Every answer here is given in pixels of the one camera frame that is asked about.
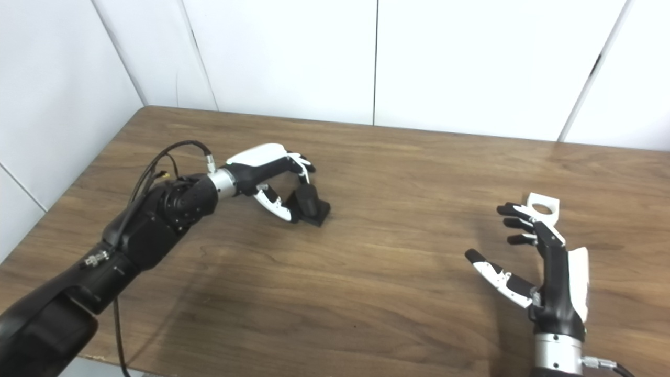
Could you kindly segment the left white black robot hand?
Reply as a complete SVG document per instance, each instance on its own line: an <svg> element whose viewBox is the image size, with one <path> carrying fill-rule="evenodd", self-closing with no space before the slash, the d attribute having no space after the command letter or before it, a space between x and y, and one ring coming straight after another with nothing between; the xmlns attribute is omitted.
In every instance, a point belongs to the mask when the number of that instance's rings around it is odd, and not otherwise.
<svg viewBox="0 0 670 377"><path fill-rule="evenodd" d="M257 202L277 217L296 224L299 214L289 208L266 182L285 172L297 175L300 184L309 184L309 174L315 166L301 153L290 152L279 143L265 143L228 158L222 169L227 170L236 188L236 196L253 196Z"/></svg>

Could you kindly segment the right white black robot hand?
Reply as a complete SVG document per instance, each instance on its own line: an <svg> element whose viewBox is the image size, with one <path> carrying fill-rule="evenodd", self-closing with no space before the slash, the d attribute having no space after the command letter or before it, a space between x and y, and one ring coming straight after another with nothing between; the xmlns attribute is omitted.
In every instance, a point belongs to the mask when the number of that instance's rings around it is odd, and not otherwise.
<svg viewBox="0 0 670 377"><path fill-rule="evenodd" d="M496 211L504 216L506 227L524 230L524 234L509 236L507 242L534 246L542 257L541 286L488 261L478 250L467 250L466 259L500 294L527 310L536 334L557 334L584 341L588 310L578 310L577 282L571 277L565 238L553 222L533 207L507 202L496 207Z"/></svg>

